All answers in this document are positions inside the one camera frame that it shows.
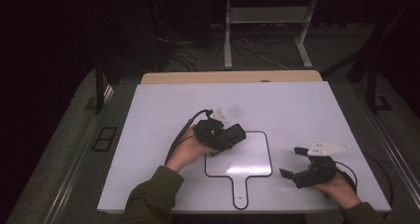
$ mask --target metal stand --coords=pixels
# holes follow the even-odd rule
[[[297,50],[305,68],[312,68],[312,62],[303,45],[308,32],[317,0],[311,0],[309,6],[302,7],[259,7],[259,8],[231,8],[231,0],[226,0],[225,27],[225,68],[232,69],[232,54],[230,44],[231,24],[244,23],[303,23],[302,31],[295,39]]]

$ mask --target olive green jacket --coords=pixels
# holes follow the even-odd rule
[[[139,184],[130,193],[120,223],[170,223],[175,196],[184,179],[166,167],[159,167],[151,180]],[[368,203],[359,204],[343,215],[351,224],[387,224]]]

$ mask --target white tabletop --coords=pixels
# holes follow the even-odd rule
[[[124,210],[131,190],[150,179],[161,166],[173,139],[188,119],[202,109],[222,108],[246,131],[266,134],[270,176],[247,179],[248,206],[238,210],[227,177],[209,177],[205,158],[184,168],[173,213],[310,213],[338,210],[323,194],[298,189],[278,169],[308,169],[309,160],[294,147],[309,148],[314,140],[344,146],[333,160],[351,167],[359,180],[359,196],[377,211],[390,207],[377,184],[327,82],[141,84],[133,98],[111,164],[98,209]]]

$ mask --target human hand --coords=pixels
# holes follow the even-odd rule
[[[339,172],[332,180],[313,185],[311,188],[327,194],[342,209],[350,209],[362,203],[352,186]]]
[[[179,141],[180,144],[173,151],[172,156],[166,163],[166,167],[176,172],[195,162],[199,157],[206,153],[214,153],[213,149],[201,144],[195,137],[193,127],[188,128]]]

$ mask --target black cable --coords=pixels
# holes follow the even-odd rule
[[[220,54],[220,52],[222,51],[222,49],[223,49],[223,44],[221,44],[221,45],[220,45],[220,47],[219,47],[219,49],[218,49],[218,51],[216,52],[216,54],[215,54],[215,55],[210,56],[210,57],[207,57],[207,58],[196,57],[196,56],[194,56],[193,54],[190,54],[190,53],[188,53],[188,52],[186,52],[186,51],[183,51],[183,50],[180,50],[180,49],[178,49],[177,51],[178,51],[178,52],[180,52],[180,53],[186,54],[186,55],[188,55],[188,56],[190,56],[191,58],[194,58],[194,59],[196,59],[196,60],[210,60],[210,59],[213,59],[213,58],[218,57],[218,56],[219,56],[219,54]]]
[[[247,55],[245,55],[245,54],[243,54],[243,53],[241,53],[239,50],[238,50],[238,48],[241,48],[241,46],[239,46],[237,43],[235,43],[234,41],[231,41],[231,47],[232,47],[232,49],[238,54],[238,55],[240,55],[240,56],[242,56],[242,57],[246,57],[246,58],[260,58],[259,56],[247,56]],[[245,49],[246,51],[250,51],[250,52],[253,52],[253,54],[255,54],[256,52],[255,51],[253,51],[253,50],[251,50],[251,49]]]
[[[179,59],[179,58],[177,58],[177,57],[173,57],[173,56],[171,56],[170,58],[171,58],[171,59],[173,59],[173,60],[176,60],[176,61],[178,61],[179,63],[181,63],[182,65],[184,65],[184,66],[186,67],[186,69],[188,70],[188,72],[190,71],[188,64],[186,64],[184,61],[180,60],[180,59]]]
[[[178,142],[177,146],[179,146],[179,144],[181,144],[181,143],[185,142],[186,140],[188,140],[188,139],[190,139],[190,138],[193,138],[193,137],[195,137],[195,134],[194,134],[194,135],[192,135],[192,136],[189,136],[189,137],[187,137],[187,138],[182,139],[181,141],[179,141],[179,142]]]
[[[355,177],[355,187],[358,188],[358,177],[356,176],[355,172],[349,166],[346,166],[343,163],[339,163],[339,162],[335,162],[335,163],[347,168],[353,174],[353,176]]]
[[[179,55],[178,53],[184,53],[184,54],[186,54],[186,56],[181,56],[181,55]],[[182,50],[180,50],[180,49],[177,49],[177,50],[174,52],[174,54],[175,54],[175,55],[177,55],[177,56],[184,57],[184,58],[192,58],[192,59],[194,59],[194,64],[196,64],[196,63],[197,63],[197,58],[196,58],[193,54],[190,54],[190,53],[184,52],[184,51],[182,51]]]
[[[220,37],[220,36],[215,36],[212,39],[209,40],[209,44],[212,43],[218,43],[218,42],[224,42],[225,38],[224,37]],[[177,45],[179,48],[181,49],[195,49],[195,48],[201,48],[203,47],[203,44],[199,44],[199,43],[195,43],[195,42],[191,42],[191,43],[179,43]]]
[[[394,196],[394,190],[393,190],[393,186],[392,186],[392,181],[391,178],[389,177],[389,174],[386,172],[385,168],[380,164],[379,161],[377,161],[373,156],[369,155],[368,153],[362,152],[362,154],[364,154],[366,157],[370,158],[379,168],[380,170],[382,170],[383,174],[386,177],[386,181],[388,182],[389,185],[389,200],[388,200],[388,204],[389,206],[392,208],[393,205],[393,196]],[[389,212],[383,214],[383,218],[386,218],[388,216]]]
[[[294,39],[295,39],[295,37],[292,37],[290,39],[284,39],[284,40],[279,40],[279,41],[269,41],[269,42],[259,40],[259,42],[262,43],[262,44],[266,44],[266,45],[269,45],[269,44],[285,44],[285,43],[288,43],[288,42],[294,42]]]
[[[177,52],[179,52],[179,50],[175,50],[175,52],[173,52],[173,56],[176,56],[178,58],[182,58],[185,61],[187,61],[191,67],[195,67],[195,64],[197,63],[197,59],[194,56],[181,56],[179,54],[177,54]]]
[[[173,57],[176,57],[178,60],[182,60],[185,61],[186,64],[188,64],[189,66],[191,66],[194,71],[197,71],[197,67],[195,67],[194,63],[189,61],[187,58],[183,57],[183,56],[179,56],[177,54],[172,54]]]
[[[333,30],[334,30],[334,26],[331,26],[331,28],[327,32],[325,32],[326,35],[324,35],[324,37],[322,37],[321,40],[318,40],[318,42],[316,44],[315,44],[315,42],[317,40],[314,40],[314,42],[308,43],[308,46],[306,46],[306,48],[308,50],[307,50],[307,53],[306,53],[306,57],[303,61],[306,61],[306,59],[309,57],[309,55],[314,53],[319,48],[319,46],[325,41],[325,39],[327,39],[327,36],[329,36],[333,32]]]
[[[170,68],[172,69],[173,72],[176,72],[176,64],[174,60],[170,60],[169,62],[171,62],[169,64]]]
[[[263,37],[265,37],[266,35],[268,35],[271,31],[272,31],[272,29],[273,28],[275,28],[275,24],[271,24],[271,23],[268,23],[268,24],[264,24],[264,26],[268,26],[268,30],[265,30],[265,32],[262,32],[261,34],[256,34],[256,33],[254,33],[254,29],[252,29],[251,31],[250,31],[250,36],[253,38],[253,39],[255,39],[255,41],[257,41],[258,40],[258,38],[263,38]]]
[[[234,40],[239,40],[240,42],[244,43],[246,45],[246,47],[240,46],[239,44],[236,44],[236,47],[238,47],[239,49],[242,49],[244,51],[249,51],[251,53],[257,53],[260,55],[267,55],[269,54],[269,45],[267,45],[266,43],[260,42],[260,41],[250,41],[250,40],[246,40],[244,38],[235,38],[232,37],[231,43],[234,42]],[[255,50],[250,49],[250,45],[247,44],[247,42],[249,43],[259,43],[265,46],[265,50],[263,52],[261,52],[261,50],[259,50],[257,47],[253,46],[255,48]]]
[[[173,151],[175,151],[176,147],[178,147],[178,145],[185,140],[184,139],[181,142],[178,142],[179,139],[181,139],[182,135],[191,126],[192,122],[194,122],[194,119],[197,118],[202,113],[206,113],[207,116],[210,116],[210,114],[213,113],[213,111],[208,110],[208,109],[201,110],[198,113],[196,113],[191,119],[188,120],[188,122],[183,126],[182,130],[179,132],[179,134],[176,136],[175,140],[173,141],[172,145],[170,146],[169,151],[167,152],[166,159],[164,160],[165,165],[167,161],[169,160],[169,158],[172,156]]]

